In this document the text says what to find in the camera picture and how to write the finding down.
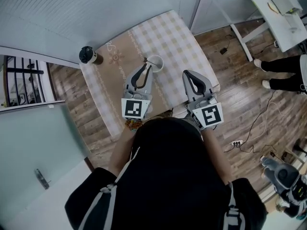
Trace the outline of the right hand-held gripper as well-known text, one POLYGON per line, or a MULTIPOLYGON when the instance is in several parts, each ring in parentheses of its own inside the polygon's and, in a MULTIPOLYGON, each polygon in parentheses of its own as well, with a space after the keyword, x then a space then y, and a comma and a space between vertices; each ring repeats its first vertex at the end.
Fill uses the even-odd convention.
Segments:
POLYGON ((215 93, 208 91, 212 87, 209 79, 188 70, 183 71, 182 79, 189 102, 186 108, 197 127, 204 130, 223 123, 221 103, 217 101, 215 93))

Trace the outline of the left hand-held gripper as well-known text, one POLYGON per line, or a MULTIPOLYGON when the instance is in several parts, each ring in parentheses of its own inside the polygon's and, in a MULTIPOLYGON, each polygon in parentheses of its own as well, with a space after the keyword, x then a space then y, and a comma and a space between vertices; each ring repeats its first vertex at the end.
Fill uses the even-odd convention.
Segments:
POLYGON ((151 105, 153 82, 152 66, 140 65, 126 78, 124 94, 121 98, 122 117, 127 120, 142 121, 151 105))

